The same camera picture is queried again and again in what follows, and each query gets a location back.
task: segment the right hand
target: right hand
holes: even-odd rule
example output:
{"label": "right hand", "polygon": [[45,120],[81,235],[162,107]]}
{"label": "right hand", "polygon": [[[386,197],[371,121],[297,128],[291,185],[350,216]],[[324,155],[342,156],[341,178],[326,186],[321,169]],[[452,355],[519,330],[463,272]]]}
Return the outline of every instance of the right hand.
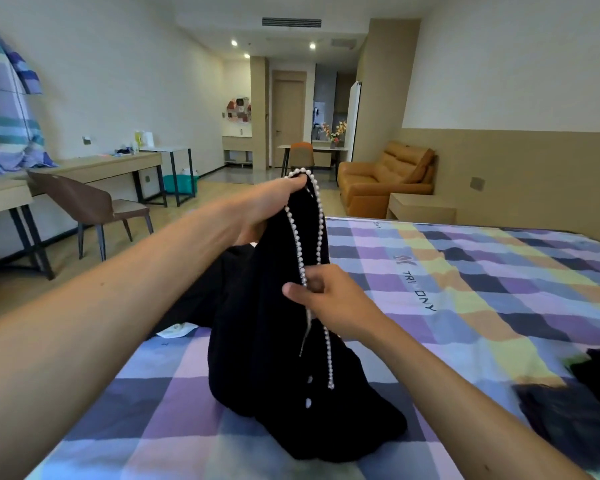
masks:
{"label": "right hand", "polygon": [[285,283],[282,293],[309,308],[332,332],[365,342],[379,322],[389,320],[339,266],[307,266],[306,277],[307,288]]}

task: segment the orange sofa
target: orange sofa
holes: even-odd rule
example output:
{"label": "orange sofa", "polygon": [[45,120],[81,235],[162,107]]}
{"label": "orange sofa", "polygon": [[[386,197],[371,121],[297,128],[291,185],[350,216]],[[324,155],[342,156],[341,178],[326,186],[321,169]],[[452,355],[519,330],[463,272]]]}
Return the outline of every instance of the orange sofa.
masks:
{"label": "orange sofa", "polygon": [[430,148],[390,141],[375,163],[341,163],[338,185],[347,215],[384,219],[391,193],[432,194],[435,156]]}

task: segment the white wall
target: white wall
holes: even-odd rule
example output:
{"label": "white wall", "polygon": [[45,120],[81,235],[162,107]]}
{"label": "white wall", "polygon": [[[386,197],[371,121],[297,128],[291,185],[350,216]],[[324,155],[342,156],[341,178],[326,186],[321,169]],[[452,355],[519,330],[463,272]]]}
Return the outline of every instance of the white wall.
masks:
{"label": "white wall", "polygon": [[321,64],[315,66],[315,91],[313,100],[324,103],[324,120],[333,122],[333,105],[336,99],[336,81],[338,71]]}
{"label": "white wall", "polygon": [[448,0],[425,17],[405,128],[600,132],[600,0]]}
{"label": "white wall", "polygon": [[[304,131],[303,141],[311,142],[311,127],[313,124],[313,92],[315,90],[315,64],[310,62],[282,62],[271,61],[269,63],[269,80],[273,81],[273,71],[275,70],[295,70],[306,72],[306,85],[304,87]],[[273,108],[273,84],[269,85],[269,114],[272,114]],[[269,159],[274,154],[271,128],[271,118],[269,118]]]}
{"label": "white wall", "polygon": [[[155,0],[0,0],[0,35],[38,72],[44,95],[32,109],[52,158],[111,151],[135,129],[156,144],[191,145],[200,173],[223,164],[222,64],[168,20]],[[82,145],[90,135],[94,144]],[[176,155],[186,165],[186,152]],[[165,159],[163,170],[170,173]],[[145,172],[158,190],[157,174]],[[97,187],[136,199],[130,175]],[[42,239],[75,227],[46,196],[32,211]],[[8,213],[0,214],[0,257],[21,249]]]}
{"label": "white wall", "polygon": [[[226,105],[231,99],[248,97],[251,99],[251,64],[248,60],[223,62],[223,105],[222,111],[226,115]],[[251,136],[251,122],[232,123],[223,120],[223,136]]]}

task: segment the wall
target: wall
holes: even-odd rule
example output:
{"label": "wall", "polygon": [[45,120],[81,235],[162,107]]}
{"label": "wall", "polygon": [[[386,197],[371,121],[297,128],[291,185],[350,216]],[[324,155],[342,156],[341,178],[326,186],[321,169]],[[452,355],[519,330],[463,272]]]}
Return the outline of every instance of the wall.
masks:
{"label": "wall", "polygon": [[[190,144],[200,173],[223,164],[221,62],[163,10],[149,0],[0,0],[0,34],[40,76],[45,94],[31,105],[53,158],[110,151],[144,129],[156,144]],[[94,144],[83,146],[83,135]],[[184,167],[186,152],[176,157]],[[156,173],[146,175],[145,194],[157,192]],[[130,175],[96,186],[136,199]],[[75,227],[46,196],[32,211],[42,239]],[[21,247],[1,213],[0,257]]]}
{"label": "wall", "polygon": [[375,161],[400,128],[407,101],[419,20],[371,19],[361,60],[354,161]]}
{"label": "wall", "polygon": [[[251,64],[250,61],[223,61],[223,105],[226,115],[226,105],[236,97],[251,99]],[[251,136],[251,122],[232,123],[223,119],[223,136]]]}
{"label": "wall", "polygon": [[356,80],[362,82],[365,76],[365,53],[367,49],[367,39],[362,42],[362,47],[360,47],[360,56],[358,58],[358,67],[356,69]]}
{"label": "wall", "polygon": [[251,127],[253,128],[253,169],[267,168],[267,59],[252,57]]}
{"label": "wall", "polygon": [[[303,141],[311,142],[311,129],[313,126],[313,92],[315,90],[315,64],[313,63],[296,63],[271,61],[269,64],[269,80],[272,80],[272,74],[275,70],[295,70],[298,72],[306,72],[306,86],[304,91],[304,131]],[[269,85],[269,114],[272,111],[273,104],[273,84]],[[273,155],[273,142],[271,138],[271,119],[269,119],[269,154]]]}
{"label": "wall", "polygon": [[313,101],[324,103],[324,121],[331,125],[333,121],[333,105],[336,97],[336,69],[316,64],[315,66],[315,91]]}
{"label": "wall", "polygon": [[423,21],[403,126],[440,155],[459,223],[600,239],[600,0],[448,0]]}

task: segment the floor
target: floor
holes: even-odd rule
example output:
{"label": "floor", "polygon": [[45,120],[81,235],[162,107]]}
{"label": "floor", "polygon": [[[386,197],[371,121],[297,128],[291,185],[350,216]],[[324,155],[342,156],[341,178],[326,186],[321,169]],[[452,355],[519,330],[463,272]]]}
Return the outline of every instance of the floor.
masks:
{"label": "floor", "polygon": [[[267,180],[280,177],[280,168],[254,170],[251,167],[232,165],[212,173],[205,180],[208,182],[224,182],[227,184],[261,184]],[[320,190],[338,190],[335,167],[331,169],[316,168],[313,172],[318,179]]]}
{"label": "floor", "polygon": [[[158,230],[168,223],[176,220],[184,213],[197,209],[209,201],[217,198],[229,196],[248,189],[251,182],[256,181],[254,176],[250,176],[251,170],[244,169],[240,172],[237,168],[228,168],[218,171],[208,177],[203,177],[198,182],[198,197],[185,202],[181,207],[176,207],[175,199],[169,197],[168,208],[156,205],[150,206],[153,227]],[[343,217],[345,215],[342,202],[340,201],[340,192],[334,189],[325,188],[328,184],[328,176],[318,177],[320,181],[320,196],[324,213],[327,216]],[[241,182],[226,182],[231,179],[242,179]],[[148,235],[144,219],[135,218],[129,220],[129,227],[135,241]],[[107,243],[107,256],[113,257],[115,254],[128,249],[133,245],[129,242],[122,222],[114,222],[105,225],[105,240]],[[51,266],[56,272],[56,279],[48,281],[39,274],[28,273],[24,271],[8,271],[0,273],[0,316],[8,311],[39,297],[43,293],[52,290],[61,284],[69,281],[74,276],[97,266],[100,263],[100,252],[98,250],[98,239],[95,229],[87,229],[84,233],[84,258],[78,259],[77,237],[71,236],[47,248],[47,254]]]}

